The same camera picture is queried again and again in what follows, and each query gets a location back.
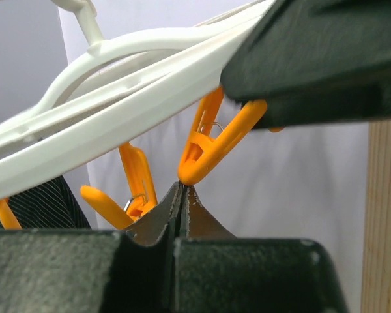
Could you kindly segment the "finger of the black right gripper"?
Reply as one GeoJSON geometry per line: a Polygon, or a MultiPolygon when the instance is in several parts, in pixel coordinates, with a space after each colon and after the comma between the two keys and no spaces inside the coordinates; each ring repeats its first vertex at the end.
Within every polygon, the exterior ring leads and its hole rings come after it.
{"type": "Polygon", "coordinates": [[[220,81],[261,128],[391,118],[391,1],[277,1],[220,81]]]}

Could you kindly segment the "white round clip hanger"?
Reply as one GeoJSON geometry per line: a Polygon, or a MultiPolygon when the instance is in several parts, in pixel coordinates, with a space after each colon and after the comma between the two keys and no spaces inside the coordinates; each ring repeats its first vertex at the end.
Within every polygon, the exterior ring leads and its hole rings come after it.
{"type": "Polygon", "coordinates": [[[89,43],[39,103],[0,124],[0,200],[92,161],[219,86],[225,64],[272,6],[256,1],[197,27],[102,36],[90,1],[58,1],[89,43]]]}

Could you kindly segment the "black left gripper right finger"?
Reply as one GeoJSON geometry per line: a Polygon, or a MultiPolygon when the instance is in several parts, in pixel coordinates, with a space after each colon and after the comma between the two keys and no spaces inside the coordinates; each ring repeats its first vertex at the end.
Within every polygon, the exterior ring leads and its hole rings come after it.
{"type": "Polygon", "coordinates": [[[236,237],[184,188],[179,226],[179,312],[237,312],[236,237]]]}

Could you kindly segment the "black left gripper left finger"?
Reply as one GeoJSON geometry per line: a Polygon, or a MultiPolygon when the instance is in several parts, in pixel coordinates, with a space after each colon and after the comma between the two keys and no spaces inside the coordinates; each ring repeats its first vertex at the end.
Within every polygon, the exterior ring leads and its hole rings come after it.
{"type": "Polygon", "coordinates": [[[175,182],[154,209],[127,228],[125,312],[169,309],[181,200],[182,184],[175,182]]]}

